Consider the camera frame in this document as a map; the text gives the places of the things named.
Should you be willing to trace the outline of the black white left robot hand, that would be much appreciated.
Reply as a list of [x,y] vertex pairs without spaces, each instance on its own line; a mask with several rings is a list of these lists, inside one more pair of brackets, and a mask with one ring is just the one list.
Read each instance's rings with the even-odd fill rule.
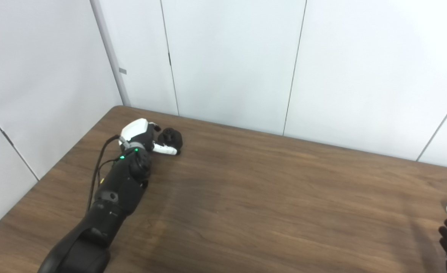
[[121,130],[119,146],[122,152],[144,149],[147,152],[179,155],[183,137],[180,131],[173,128],[161,129],[147,119],[137,119]]

